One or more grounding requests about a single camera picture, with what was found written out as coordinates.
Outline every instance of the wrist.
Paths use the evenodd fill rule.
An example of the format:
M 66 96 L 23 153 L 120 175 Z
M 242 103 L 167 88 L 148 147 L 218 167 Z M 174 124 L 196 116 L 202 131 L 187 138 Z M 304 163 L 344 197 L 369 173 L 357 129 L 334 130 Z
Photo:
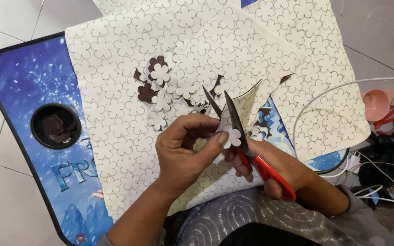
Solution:
M 317 173 L 306 166 L 302 176 L 302 185 L 298 190 L 311 188 L 314 186 L 317 180 L 320 179 L 320 176 Z
M 172 189 L 171 186 L 168 185 L 168 182 L 165 182 L 160 176 L 150 185 L 150 187 L 153 187 L 158 194 L 168 200 L 171 200 L 171 202 L 176 200 L 183 193 Z

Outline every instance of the hand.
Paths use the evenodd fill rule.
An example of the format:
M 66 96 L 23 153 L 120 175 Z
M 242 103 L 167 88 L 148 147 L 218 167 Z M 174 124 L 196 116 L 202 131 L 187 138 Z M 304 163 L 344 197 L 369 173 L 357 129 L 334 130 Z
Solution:
M 182 115 L 159 134 L 156 151 L 161 173 L 156 183 L 172 199 L 190 187 L 222 151 L 229 136 L 223 131 L 213 134 L 219 123 L 207 115 Z M 196 140 L 209 136 L 205 146 L 195 153 Z
M 313 170 L 267 141 L 255 141 L 247 138 L 247 143 L 249 144 L 250 152 L 256 156 L 260 155 L 290 184 L 295 192 L 312 182 L 312 178 L 316 176 Z M 244 176 L 247 181 L 252 182 L 252 173 L 241 162 L 235 148 L 229 149 L 225 160 L 228 162 L 233 161 L 238 177 Z M 282 188 L 274 179 L 270 178 L 265 182 L 264 191 L 271 199 L 277 200 L 282 197 Z
M 92 193 L 91 197 L 96 197 L 100 199 L 104 199 L 104 193 L 103 190 L 97 190 L 97 193 Z

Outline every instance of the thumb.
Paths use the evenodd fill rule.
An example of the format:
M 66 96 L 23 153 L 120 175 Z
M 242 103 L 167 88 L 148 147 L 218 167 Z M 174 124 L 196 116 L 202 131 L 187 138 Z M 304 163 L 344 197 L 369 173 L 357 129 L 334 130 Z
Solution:
M 249 145 L 249 151 L 255 155 L 260 155 L 267 162 L 274 158 L 274 146 L 267 141 L 256 141 L 251 138 L 247 138 L 247 144 Z
M 200 151 L 194 155 L 194 161 L 201 163 L 205 166 L 205 168 L 209 166 L 221 153 L 223 150 L 223 145 L 228 138 L 228 132 L 216 132 L 214 135 L 212 135 L 212 137 L 209 138 L 203 148 L 201 148 Z

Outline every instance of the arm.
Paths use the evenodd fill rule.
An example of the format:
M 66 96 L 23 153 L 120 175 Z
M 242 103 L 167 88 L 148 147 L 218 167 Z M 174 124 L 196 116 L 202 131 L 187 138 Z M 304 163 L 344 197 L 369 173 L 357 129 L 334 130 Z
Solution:
M 349 199 L 344 193 L 293 156 L 267 141 L 247 139 L 247 143 L 252 153 L 264 158 L 291 185 L 296 192 L 296 201 L 304 208 L 317 210 L 330 217 L 343 214 L 349 207 Z M 248 181 L 252 180 L 252 174 L 242 164 L 238 156 L 230 152 L 226 158 L 233 161 L 237 176 L 245 176 Z M 264 191 L 274 200 L 280 199 L 282 196 L 281 187 L 273 179 L 267 180 Z
M 156 151 L 160 175 L 107 233 L 112 244 L 145 246 L 156 239 L 172 202 L 220 154 L 228 134 L 213 134 L 218 124 L 217 119 L 207 115 L 184 115 L 158 136 Z M 192 147 L 195 141 L 210 134 L 213 135 L 206 145 L 194 153 Z

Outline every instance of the cartoon character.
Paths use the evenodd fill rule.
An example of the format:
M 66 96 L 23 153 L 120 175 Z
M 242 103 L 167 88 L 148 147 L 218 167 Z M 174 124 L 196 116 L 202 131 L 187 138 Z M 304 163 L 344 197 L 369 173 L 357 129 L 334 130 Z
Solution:
M 77 241 L 77 244 L 82 244 L 84 242 L 88 241 L 88 238 L 86 237 L 85 233 L 78 233 L 75 235 L 75 240 Z

